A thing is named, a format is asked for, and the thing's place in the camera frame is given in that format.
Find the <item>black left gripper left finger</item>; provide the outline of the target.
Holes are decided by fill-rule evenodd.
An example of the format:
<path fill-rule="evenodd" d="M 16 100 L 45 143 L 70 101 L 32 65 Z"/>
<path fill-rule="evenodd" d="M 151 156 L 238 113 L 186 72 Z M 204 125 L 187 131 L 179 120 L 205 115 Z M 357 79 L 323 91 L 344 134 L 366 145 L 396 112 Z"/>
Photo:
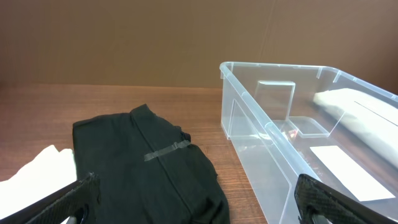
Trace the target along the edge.
<path fill-rule="evenodd" d="M 8 224 L 96 223 L 100 206 L 100 178 L 90 173 L 1 220 Z"/>

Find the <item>white printed t-shirt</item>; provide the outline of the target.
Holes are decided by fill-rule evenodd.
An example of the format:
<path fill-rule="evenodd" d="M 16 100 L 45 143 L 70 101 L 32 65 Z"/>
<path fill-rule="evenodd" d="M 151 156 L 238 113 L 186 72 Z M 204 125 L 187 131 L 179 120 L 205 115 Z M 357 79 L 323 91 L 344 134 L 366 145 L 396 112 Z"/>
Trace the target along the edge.
<path fill-rule="evenodd" d="M 1 182 L 1 220 L 75 182 L 72 149 L 58 151 L 50 145 Z"/>

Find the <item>black garment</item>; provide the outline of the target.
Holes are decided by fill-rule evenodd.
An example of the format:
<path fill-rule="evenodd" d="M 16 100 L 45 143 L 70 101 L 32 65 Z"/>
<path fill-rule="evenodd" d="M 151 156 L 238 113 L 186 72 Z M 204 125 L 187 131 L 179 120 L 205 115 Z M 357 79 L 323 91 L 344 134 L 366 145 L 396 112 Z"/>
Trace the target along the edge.
<path fill-rule="evenodd" d="M 141 105 L 73 125 L 76 174 L 100 179 L 98 223 L 229 223 L 211 161 L 188 133 Z"/>

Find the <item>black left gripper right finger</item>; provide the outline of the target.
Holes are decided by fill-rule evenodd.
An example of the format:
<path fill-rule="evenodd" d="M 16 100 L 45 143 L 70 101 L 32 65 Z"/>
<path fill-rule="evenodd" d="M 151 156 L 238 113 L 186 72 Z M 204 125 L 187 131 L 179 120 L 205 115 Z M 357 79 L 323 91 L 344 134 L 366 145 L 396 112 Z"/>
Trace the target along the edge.
<path fill-rule="evenodd" d="M 300 224 L 397 224 L 307 174 L 300 174 L 294 191 Z"/>

